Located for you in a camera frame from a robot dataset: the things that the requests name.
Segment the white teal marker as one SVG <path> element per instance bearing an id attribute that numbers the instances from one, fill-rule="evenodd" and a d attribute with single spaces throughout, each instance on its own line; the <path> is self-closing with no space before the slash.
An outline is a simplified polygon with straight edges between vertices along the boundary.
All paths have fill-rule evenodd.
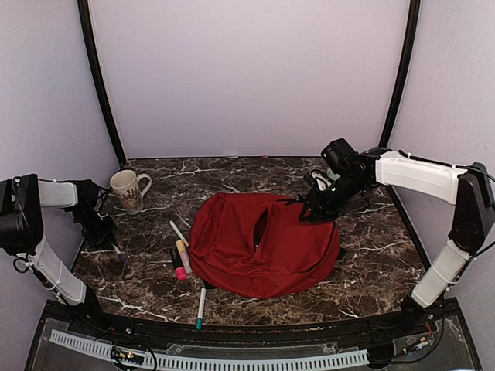
<path id="1" fill-rule="evenodd" d="M 198 311 L 196 316 L 196 330 L 201 330 L 203 327 L 203 313 L 206 302 L 206 295 L 207 295 L 207 289 L 205 287 L 202 287 L 200 291 L 200 299 L 199 299 Z"/>

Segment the white purple marker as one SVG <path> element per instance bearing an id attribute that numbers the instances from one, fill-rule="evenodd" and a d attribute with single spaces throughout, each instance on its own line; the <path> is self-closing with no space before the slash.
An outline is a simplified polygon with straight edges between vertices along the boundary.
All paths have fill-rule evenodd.
<path id="1" fill-rule="evenodd" d="M 124 263 L 126 261 L 125 255 L 121 252 L 121 250 L 119 249 L 119 247 L 117 245 L 112 244 L 112 247 L 114 249 L 114 252 L 117 254 L 120 262 Z"/>

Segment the white pink-tipped marker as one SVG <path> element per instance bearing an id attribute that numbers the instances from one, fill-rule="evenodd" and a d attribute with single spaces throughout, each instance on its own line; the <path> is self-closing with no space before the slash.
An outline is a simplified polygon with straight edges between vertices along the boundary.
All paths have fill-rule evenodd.
<path id="1" fill-rule="evenodd" d="M 169 221 L 169 225 L 172 227 L 173 231 L 176 233 L 178 238 L 183 242 L 185 247 L 189 247 L 189 243 L 183 233 L 179 230 L 178 226 L 172 221 Z"/>

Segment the pastel yellow pink highlighter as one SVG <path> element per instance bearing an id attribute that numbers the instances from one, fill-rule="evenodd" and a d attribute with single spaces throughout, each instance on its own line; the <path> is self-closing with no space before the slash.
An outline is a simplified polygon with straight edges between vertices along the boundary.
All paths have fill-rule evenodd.
<path id="1" fill-rule="evenodd" d="M 186 246 L 182 240 L 177 240 L 176 241 L 176 248 L 179 252 L 179 256 L 181 258 L 181 261 L 183 263 L 183 266 L 185 268 L 185 271 L 187 274 L 191 274 L 193 272 L 191 266 L 190 266 L 190 261 L 189 261 L 189 255 L 186 250 Z"/>

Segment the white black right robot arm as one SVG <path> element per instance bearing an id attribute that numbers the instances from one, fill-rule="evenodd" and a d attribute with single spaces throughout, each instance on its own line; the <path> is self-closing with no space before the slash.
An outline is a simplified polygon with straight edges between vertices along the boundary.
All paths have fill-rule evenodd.
<path id="1" fill-rule="evenodd" d="M 335 220 L 344 206 L 366 189 L 396 189 L 431 263 L 404 301 L 394 327 L 411 335 L 425 313 L 460 279 L 480 254 L 490 249 L 494 226 L 494 177 L 480 162 L 470 165 L 427 159 L 402 150 L 375 147 L 356 151 L 345 139 L 331 141 L 321 152 L 327 168 L 311 170 L 304 179 L 309 193 L 300 219 Z"/>

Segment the black pink highlighter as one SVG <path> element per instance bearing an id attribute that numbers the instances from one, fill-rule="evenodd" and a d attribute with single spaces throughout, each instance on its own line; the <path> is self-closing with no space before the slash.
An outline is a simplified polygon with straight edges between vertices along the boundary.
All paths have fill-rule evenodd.
<path id="1" fill-rule="evenodd" d="M 176 274 L 176 277 L 179 281 L 184 281 L 187 279 L 187 273 L 185 267 L 183 266 L 182 259 L 179 255 L 179 251 L 173 247 L 169 248 L 169 255 L 172 260 L 172 265 Z"/>

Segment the red student backpack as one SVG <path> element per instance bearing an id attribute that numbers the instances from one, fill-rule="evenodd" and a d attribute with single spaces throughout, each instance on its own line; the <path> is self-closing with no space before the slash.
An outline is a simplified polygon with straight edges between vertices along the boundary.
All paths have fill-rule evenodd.
<path id="1" fill-rule="evenodd" d="M 309 289 L 333 271 L 341 247 L 333 221 L 301 221 L 300 201 L 271 193 L 217 193 L 198 210 L 189 234 L 193 271 L 247 298 Z"/>

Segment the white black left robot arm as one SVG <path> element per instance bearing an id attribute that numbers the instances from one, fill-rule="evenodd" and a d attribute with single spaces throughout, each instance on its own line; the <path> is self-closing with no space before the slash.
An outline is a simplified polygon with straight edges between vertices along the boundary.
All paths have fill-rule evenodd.
<path id="1" fill-rule="evenodd" d="M 56 181 L 28 174 L 1 181 L 1 248 L 14 257 L 13 266 L 19 273 L 32 271 L 61 304 L 77 311 L 80 326 L 93 337 L 106 334 L 108 318 L 102 315 L 94 290 L 49 245 L 42 209 L 71 213 L 89 246 L 118 252 L 113 219 L 97 211 L 106 192 L 90 179 Z"/>

